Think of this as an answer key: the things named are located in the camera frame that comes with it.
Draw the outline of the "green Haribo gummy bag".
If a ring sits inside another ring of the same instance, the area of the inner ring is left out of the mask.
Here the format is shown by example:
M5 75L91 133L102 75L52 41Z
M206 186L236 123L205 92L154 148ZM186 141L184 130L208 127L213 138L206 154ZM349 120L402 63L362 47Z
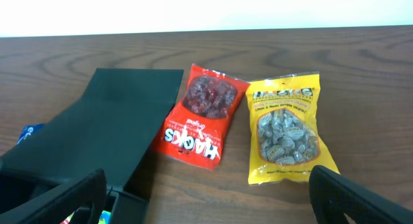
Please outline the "green Haribo gummy bag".
M72 217L73 217L74 213L72 213L71 215L69 215L69 217L67 217L63 222L61 222L61 224L69 224ZM102 211L100 217L99 217L99 222L98 224L109 224L110 221L110 216L111 213L108 211Z

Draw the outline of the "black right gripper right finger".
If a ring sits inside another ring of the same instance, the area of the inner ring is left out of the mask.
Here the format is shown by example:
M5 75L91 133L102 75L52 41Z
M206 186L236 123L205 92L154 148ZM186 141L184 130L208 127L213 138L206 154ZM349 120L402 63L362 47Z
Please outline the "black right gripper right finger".
M412 211L317 165L309 177L310 203L318 223L406 223Z

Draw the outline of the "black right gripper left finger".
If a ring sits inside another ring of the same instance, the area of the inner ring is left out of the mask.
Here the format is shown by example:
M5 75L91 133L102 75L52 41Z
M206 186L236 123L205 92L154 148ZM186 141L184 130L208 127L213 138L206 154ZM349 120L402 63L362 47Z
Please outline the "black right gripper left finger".
M98 223L106 201L106 177L97 169L1 214L1 223Z

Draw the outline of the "yellow Hacks candy bag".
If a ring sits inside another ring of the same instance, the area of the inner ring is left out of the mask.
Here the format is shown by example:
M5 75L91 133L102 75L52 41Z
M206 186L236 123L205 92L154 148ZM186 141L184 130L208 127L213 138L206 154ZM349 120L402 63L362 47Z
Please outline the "yellow Hacks candy bag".
M317 130L320 92L318 72L250 82L245 92L251 131L249 185L307 182L316 165L338 171Z

